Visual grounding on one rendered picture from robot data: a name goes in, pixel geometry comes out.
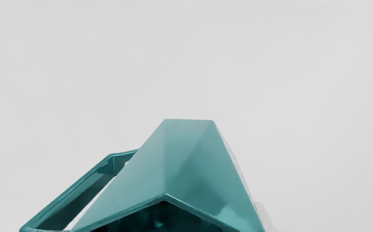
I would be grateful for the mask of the teal faceted mug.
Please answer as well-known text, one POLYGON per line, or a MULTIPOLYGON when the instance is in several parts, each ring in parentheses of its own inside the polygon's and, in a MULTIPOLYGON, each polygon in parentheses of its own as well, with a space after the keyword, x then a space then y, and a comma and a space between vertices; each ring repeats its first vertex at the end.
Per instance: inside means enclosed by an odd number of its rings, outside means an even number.
POLYGON ((267 232, 211 120, 166 119, 110 154, 19 232, 267 232))

